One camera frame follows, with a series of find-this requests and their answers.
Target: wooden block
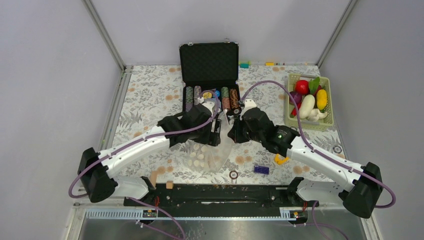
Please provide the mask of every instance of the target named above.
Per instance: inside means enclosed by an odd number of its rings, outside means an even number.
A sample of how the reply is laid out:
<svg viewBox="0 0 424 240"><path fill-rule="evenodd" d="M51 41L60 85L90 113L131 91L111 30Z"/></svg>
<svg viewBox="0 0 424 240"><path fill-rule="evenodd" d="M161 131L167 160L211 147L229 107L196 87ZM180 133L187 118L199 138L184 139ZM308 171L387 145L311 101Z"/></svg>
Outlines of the wooden block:
<svg viewBox="0 0 424 240"><path fill-rule="evenodd" d="M173 181L167 181L166 182L166 189L173 189L174 188L174 182Z"/></svg>
<svg viewBox="0 0 424 240"><path fill-rule="evenodd" d="M156 188L156 179L158 178L158 171L152 171L150 175L150 182Z"/></svg>

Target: leaf pattern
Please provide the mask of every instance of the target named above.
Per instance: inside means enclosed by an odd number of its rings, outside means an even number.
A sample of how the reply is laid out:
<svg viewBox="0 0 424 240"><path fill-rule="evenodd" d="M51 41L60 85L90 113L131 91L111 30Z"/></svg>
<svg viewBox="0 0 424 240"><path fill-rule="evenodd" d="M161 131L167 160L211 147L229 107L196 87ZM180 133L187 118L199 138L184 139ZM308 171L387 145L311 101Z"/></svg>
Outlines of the leaf pattern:
<svg viewBox="0 0 424 240"><path fill-rule="evenodd" d="M285 84L289 73L301 73L319 76L316 66L250 66L239 69L237 84L243 95L250 86L263 80L274 80ZM125 143L148 131L165 116L182 111L182 95L184 82L180 66L134 66L119 122L115 131L113 146ZM274 124L284 124L283 91L273 84L262 84L254 88L248 98L255 100L261 110L265 111ZM305 135L318 146L343 154L336 124L327 131L305 129ZM125 176L150 176L158 171L157 182L168 180L174 183L196 184L289 184L294 177L304 177L314 181L331 181L309 166L290 159L282 165L274 162L275 155L266 151L260 143L246 142L232 148L231 154L219 172L199 172L189 168L187 164L190 146L177 144L168 150L156 152L144 157L124 169ZM269 175L254 173L255 165L269 167ZM237 171L238 178L230 178L230 172Z"/></svg>

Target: case lid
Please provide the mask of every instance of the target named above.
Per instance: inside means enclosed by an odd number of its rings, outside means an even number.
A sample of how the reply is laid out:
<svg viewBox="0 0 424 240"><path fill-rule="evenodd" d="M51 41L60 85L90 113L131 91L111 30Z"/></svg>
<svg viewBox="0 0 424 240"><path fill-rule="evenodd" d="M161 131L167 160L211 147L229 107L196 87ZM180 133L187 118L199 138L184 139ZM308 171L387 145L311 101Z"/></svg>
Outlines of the case lid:
<svg viewBox="0 0 424 240"><path fill-rule="evenodd" d="M231 82L239 78L239 44L189 43L179 47L182 80L189 84Z"/></svg>

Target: clear plastic bag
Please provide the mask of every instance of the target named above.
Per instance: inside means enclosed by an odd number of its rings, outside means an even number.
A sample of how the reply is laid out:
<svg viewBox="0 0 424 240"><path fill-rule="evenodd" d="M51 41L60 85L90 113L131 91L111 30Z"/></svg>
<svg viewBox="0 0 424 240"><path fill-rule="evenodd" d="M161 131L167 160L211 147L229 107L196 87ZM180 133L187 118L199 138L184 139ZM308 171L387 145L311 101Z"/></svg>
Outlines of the clear plastic bag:
<svg viewBox="0 0 424 240"><path fill-rule="evenodd" d="M234 142L227 136L231 130L228 122L227 111L221 112L218 119L221 121L219 137L221 143L218 146L200 144L192 140L187 141L188 156L184 164L194 171L218 172L227 161L234 146Z"/></svg>

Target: red chili pepper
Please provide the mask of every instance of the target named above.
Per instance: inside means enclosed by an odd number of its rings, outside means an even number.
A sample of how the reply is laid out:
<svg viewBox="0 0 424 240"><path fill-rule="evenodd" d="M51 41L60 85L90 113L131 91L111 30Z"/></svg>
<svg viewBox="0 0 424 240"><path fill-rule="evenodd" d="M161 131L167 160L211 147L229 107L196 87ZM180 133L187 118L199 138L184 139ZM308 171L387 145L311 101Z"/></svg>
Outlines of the red chili pepper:
<svg viewBox="0 0 424 240"><path fill-rule="evenodd" d="M297 104L297 109L301 109L301 105L302 105L302 102L299 102ZM296 115L297 115L296 108L293 108L293 111L291 111L290 115L293 116L293 117L296 117Z"/></svg>

